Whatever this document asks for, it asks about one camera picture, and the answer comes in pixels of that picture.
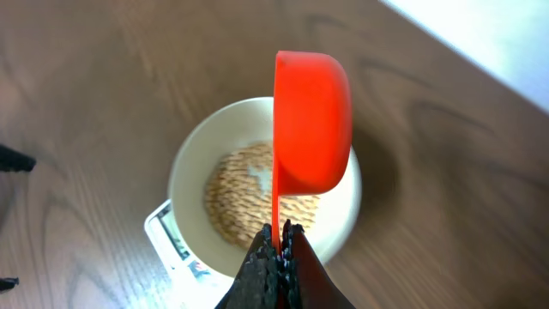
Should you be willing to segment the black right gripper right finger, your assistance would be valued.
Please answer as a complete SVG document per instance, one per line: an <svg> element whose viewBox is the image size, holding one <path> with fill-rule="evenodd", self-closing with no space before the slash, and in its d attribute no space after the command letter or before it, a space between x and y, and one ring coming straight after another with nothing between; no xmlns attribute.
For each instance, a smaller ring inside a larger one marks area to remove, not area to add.
<svg viewBox="0 0 549 309"><path fill-rule="evenodd" d="M313 251L305 230L289 219L282 233L281 292L284 308L354 309Z"/></svg>

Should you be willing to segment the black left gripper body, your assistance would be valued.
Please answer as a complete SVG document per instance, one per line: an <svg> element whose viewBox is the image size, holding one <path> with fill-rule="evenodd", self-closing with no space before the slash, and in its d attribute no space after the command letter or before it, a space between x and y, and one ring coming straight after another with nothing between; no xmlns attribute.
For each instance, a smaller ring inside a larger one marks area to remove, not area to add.
<svg viewBox="0 0 549 309"><path fill-rule="evenodd" d="M29 173L35 165L36 160L33 157L0 145L0 169L2 172Z"/></svg>

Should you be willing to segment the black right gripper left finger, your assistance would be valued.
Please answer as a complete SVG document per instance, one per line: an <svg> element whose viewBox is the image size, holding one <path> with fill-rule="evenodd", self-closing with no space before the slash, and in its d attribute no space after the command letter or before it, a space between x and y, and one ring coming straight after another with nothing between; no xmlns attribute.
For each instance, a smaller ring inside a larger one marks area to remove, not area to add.
<svg viewBox="0 0 549 309"><path fill-rule="evenodd" d="M232 286L215 309L275 309L278 302L278 260L264 224L252 240Z"/></svg>

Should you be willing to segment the red plastic measuring scoop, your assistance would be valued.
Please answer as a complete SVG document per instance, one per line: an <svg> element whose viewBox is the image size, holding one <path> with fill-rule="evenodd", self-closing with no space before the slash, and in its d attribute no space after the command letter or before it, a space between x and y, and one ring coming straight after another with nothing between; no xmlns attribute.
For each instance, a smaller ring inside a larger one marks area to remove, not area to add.
<svg viewBox="0 0 549 309"><path fill-rule="evenodd" d="M273 104L272 244L281 250L280 197L334 189L352 141L347 74L327 54L278 51Z"/></svg>

